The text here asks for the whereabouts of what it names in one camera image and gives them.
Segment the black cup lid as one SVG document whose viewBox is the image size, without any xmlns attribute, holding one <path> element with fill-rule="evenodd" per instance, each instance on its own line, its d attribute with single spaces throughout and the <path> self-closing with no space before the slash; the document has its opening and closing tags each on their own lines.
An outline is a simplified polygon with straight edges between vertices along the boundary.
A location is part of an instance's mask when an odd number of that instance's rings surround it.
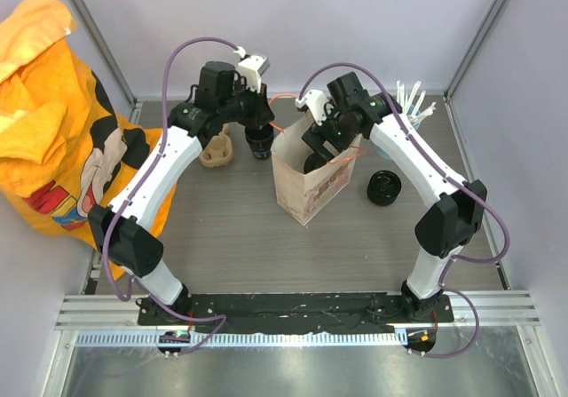
<svg viewBox="0 0 568 397">
<path fill-rule="evenodd" d="M 304 162 L 304 174 L 308 174 L 326 165 L 328 165 L 326 158 L 318 153 L 311 153 Z"/>
</svg>

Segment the black coffee cup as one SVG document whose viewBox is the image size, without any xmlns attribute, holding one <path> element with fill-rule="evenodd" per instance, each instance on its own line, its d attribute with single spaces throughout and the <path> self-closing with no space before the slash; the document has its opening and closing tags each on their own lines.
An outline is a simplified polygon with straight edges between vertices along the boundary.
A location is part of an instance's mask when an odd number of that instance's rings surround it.
<svg viewBox="0 0 568 397">
<path fill-rule="evenodd" d="M 271 156 L 274 129 L 270 124 L 258 129 L 247 127 L 245 129 L 245 138 L 252 155 L 257 160 L 267 160 Z"/>
</svg>

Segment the paper bag with orange handles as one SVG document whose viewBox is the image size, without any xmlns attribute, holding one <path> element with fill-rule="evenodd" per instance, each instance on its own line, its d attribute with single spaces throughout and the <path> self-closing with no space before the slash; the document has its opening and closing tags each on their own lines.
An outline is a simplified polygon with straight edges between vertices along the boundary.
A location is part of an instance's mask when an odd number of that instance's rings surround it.
<svg viewBox="0 0 568 397">
<path fill-rule="evenodd" d="M 298 223 L 307 225 L 351 181 L 356 159 L 365 153 L 361 137 L 323 166 L 304 174 L 304 162 L 314 153 L 302 135 L 314 123 L 305 113 L 280 128 L 272 143 L 272 173 L 277 204 Z"/>
</svg>

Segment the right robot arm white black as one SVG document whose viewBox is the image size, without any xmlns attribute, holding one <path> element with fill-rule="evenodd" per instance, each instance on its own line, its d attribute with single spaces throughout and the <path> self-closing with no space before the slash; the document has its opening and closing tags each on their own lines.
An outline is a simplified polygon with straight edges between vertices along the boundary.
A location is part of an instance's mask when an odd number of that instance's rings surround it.
<svg viewBox="0 0 568 397">
<path fill-rule="evenodd" d="M 427 211 L 414 228 L 420 250 L 401 286 L 399 312 L 410 321 L 423 320 L 442 296 L 439 279 L 451 257 L 481 226 L 485 185 L 468 182 L 425 143 L 414 128 L 417 108 L 403 84 L 394 97 L 372 95 L 350 72 L 330 82 L 326 91 L 303 88 L 296 107 L 313 119 L 302 136 L 311 149 L 305 172 L 330 163 L 362 136 L 400 168 L 422 198 Z"/>
</svg>

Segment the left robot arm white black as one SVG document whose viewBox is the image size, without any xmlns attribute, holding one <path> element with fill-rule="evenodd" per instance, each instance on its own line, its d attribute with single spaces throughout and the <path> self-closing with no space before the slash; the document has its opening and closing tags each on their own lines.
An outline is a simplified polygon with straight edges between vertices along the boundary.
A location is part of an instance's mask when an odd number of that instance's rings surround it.
<svg viewBox="0 0 568 397">
<path fill-rule="evenodd" d="M 171 109 L 166 134 L 134 178 L 106 207 L 96 205 L 89 213 L 101 253 L 138 280 L 148 293 L 139 306 L 160 324 L 188 321 L 192 303 L 187 287 L 166 266 L 163 245 L 150 228 L 180 175 L 225 124 L 244 127 L 256 159 L 270 157 L 274 113 L 262 81 L 268 67 L 269 60 L 257 54 L 236 65 L 207 62 L 190 99 Z"/>
</svg>

